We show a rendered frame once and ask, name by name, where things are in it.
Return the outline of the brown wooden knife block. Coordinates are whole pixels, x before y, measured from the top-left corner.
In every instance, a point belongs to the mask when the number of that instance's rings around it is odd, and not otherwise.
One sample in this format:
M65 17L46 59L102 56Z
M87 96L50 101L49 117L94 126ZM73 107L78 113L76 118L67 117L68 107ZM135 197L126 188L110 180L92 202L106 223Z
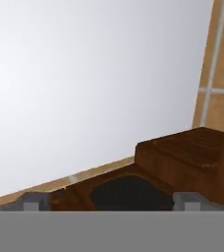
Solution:
M141 142L134 162L49 194L53 211L172 211L175 192L224 206L224 132L199 127Z

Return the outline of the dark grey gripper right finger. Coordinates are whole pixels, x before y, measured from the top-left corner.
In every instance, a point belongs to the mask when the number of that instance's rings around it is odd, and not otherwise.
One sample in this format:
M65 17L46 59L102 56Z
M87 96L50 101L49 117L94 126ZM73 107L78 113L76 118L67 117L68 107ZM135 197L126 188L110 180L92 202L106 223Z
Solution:
M175 192L173 210L182 212L222 212L224 206L200 195L198 192Z

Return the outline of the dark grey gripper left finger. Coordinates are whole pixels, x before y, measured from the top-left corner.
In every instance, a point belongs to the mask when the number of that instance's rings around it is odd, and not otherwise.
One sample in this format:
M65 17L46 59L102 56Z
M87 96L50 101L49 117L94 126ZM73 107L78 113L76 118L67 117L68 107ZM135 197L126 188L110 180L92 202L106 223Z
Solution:
M0 211L48 211L49 194L47 192L27 192L11 203L0 206Z

